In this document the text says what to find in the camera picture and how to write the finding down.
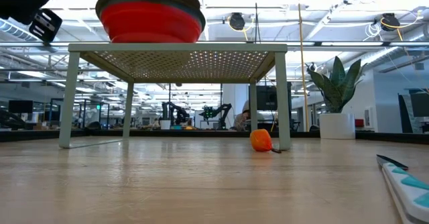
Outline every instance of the ceiling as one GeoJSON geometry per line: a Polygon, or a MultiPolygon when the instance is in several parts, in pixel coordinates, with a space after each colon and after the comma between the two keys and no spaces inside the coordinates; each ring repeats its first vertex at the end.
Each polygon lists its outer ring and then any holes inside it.
{"type": "MultiPolygon", "coordinates": [[[[298,2],[302,4],[302,37],[305,41],[348,41],[348,42],[370,42],[370,41],[398,41],[396,31],[385,32],[369,28],[374,19],[380,19],[383,13],[394,13],[402,25],[407,27],[401,30],[404,36],[408,32],[419,28],[427,22],[429,9],[427,0],[199,0],[201,10],[207,20],[205,31],[200,36],[200,41],[245,41],[245,34],[233,31],[228,23],[223,20],[233,12],[243,14],[246,21],[248,40],[255,41],[256,27],[252,23],[255,19],[255,1],[258,4],[258,20],[261,41],[294,41],[300,40],[300,27],[298,2]]],[[[95,3],[97,0],[50,0],[45,7],[52,9],[63,19],[63,24],[56,36],[56,42],[98,42],[108,41],[109,37],[104,31],[96,13],[95,3]]],[[[0,19],[0,40],[5,42],[24,42],[22,38],[13,35],[13,31],[27,30],[26,25],[17,23],[13,19],[2,21],[0,19]]],[[[366,51],[346,50],[312,50],[304,51],[304,63],[315,63],[318,67],[327,67],[335,56],[351,60],[366,51]]],[[[2,68],[48,68],[64,69],[68,66],[67,48],[56,48],[55,52],[49,49],[9,47],[0,52],[3,55],[0,60],[2,68]]],[[[301,79],[301,52],[290,51],[286,54],[286,67],[288,78],[301,79]]],[[[80,63],[81,69],[92,69],[94,66],[84,60],[80,63]]],[[[66,71],[52,71],[39,74],[23,74],[22,72],[0,72],[1,78],[35,79],[50,78],[64,79],[66,71]]],[[[94,80],[116,80],[116,82],[80,82],[79,94],[123,94],[126,91],[126,83],[106,72],[82,72],[81,79],[94,80]]],[[[269,78],[275,77],[275,71],[268,74],[269,78]]],[[[63,88],[61,82],[50,83],[58,89],[63,88]]],[[[294,83],[294,90],[301,89],[300,83],[294,83]]],[[[173,101],[185,104],[190,109],[199,109],[203,105],[218,105],[220,95],[207,91],[204,94],[197,90],[219,91],[220,85],[184,85],[182,87],[172,86],[178,91],[173,101]]],[[[145,107],[154,109],[157,103],[165,101],[168,94],[168,85],[136,85],[135,94],[145,101],[145,107]]]]}

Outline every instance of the wood grain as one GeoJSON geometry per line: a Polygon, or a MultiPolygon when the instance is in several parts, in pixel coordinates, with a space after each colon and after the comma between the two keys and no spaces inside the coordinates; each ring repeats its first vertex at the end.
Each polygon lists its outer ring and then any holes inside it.
{"type": "Polygon", "coordinates": [[[0,223],[392,224],[375,155],[429,182],[429,146],[414,144],[293,139],[275,154],[243,138],[57,141],[0,144],[0,223]]]}

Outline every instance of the desk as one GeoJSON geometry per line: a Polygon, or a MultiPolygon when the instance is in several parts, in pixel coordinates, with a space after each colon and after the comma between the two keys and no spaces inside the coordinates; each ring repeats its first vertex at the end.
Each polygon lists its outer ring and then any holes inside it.
{"type": "MultiPolygon", "coordinates": [[[[70,44],[60,147],[70,147],[72,109],[79,59],[128,83],[123,138],[129,137],[135,83],[250,84],[251,114],[257,115],[256,83],[274,66],[277,80],[280,149],[290,148],[285,44],[70,44]]],[[[256,119],[252,129],[257,129],[256,119]]]]}

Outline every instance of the green leaf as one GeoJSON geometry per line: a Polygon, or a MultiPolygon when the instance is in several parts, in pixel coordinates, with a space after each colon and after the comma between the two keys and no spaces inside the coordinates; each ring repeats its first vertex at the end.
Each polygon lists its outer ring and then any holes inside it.
{"type": "Polygon", "coordinates": [[[358,60],[350,66],[346,77],[342,81],[339,87],[339,92],[342,96],[343,102],[350,101],[350,99],[353,97],[353,94],[355,94],[355,83],[357,81],[357,77],[359,76],[360,69],[361,60],[358,60]]]}
{"type": "Polygon", "coordinates": [[[324,80],[324,97],[327,99],[330,104],[332,105],[332,111],[335,113],[340,113],[343,109],[343,99],[341,97],[340,92],[338,89],[331,83],[329,78],[325,75],[323,75],[324,80]]]}
{"type": "Polygon", "coordinates": [[[335,56],[334,66],[329,79],[335,87],[339,87],[345,77],[346,72],[344,71],[343,63],[341,62],[340,58],[338,58],[338,56],[335,56]]]}
{"type": "Polygon", "coordinates": [[[308,74],[310,74],[311,79],[313,80],[314,84],[324,90],[324,80],[323,80],[323,76],[321,74],[318,74],[317,72],[314,71],[309,71],[308,74]]]}

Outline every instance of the monitor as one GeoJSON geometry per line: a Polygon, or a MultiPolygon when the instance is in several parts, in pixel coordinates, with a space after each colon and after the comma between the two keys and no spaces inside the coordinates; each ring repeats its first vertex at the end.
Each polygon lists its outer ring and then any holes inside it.
{"type": "Polygon", "coordinates": [[[410,96],[414,117],[429,117],[429,94],[415,93],[410,96]]]}
{"type": "Polygon", "coordinates": [[[33,113],[33,101],[9,101],[10,113],[33,113]]]}

